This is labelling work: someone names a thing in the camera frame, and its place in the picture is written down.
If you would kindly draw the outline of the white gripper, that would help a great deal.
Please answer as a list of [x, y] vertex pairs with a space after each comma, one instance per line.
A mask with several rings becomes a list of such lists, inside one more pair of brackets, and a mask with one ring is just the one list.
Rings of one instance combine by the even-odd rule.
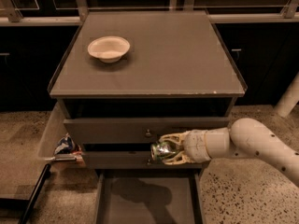
[[[159, 142], [170, 143], [177, 150], [184, 149], [187, 157], [193, 162], [203, 163], [211, 160], [206, 149], [206, 130], [165, 134], [160, 137]], [[185, 164], [188, 162], [185, 153], [180, 151], [173, 157], [166, 157], [162, 159], [162, 163], [165, 165]]]

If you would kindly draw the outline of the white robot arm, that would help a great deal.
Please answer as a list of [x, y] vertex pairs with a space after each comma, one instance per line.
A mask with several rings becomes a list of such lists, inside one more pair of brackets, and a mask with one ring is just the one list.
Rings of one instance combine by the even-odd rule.
[[299, 155], [256, 119], [238, 119], [231, 128], [163, 135], [151, 157], [166, 165], [204, 163], [217, 158], [257, 158], [299, 186]]

